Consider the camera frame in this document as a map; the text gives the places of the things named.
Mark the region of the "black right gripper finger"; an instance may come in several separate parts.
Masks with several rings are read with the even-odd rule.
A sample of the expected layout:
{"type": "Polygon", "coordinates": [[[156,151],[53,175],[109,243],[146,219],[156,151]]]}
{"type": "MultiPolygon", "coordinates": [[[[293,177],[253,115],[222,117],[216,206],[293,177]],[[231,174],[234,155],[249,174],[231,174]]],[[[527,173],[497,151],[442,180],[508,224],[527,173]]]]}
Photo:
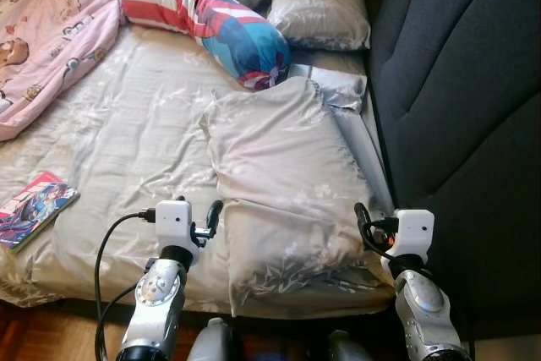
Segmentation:
{"type": "Polygon", "coordinates": [[[367,249],[376,249],[374,237],[372,237],[369,223],[371,222],[369,211],[362,202],[354,204],[354,211],[357,217],[357,229],[359,230],[360,237],[362,237],[363,244],[367,249]]]}

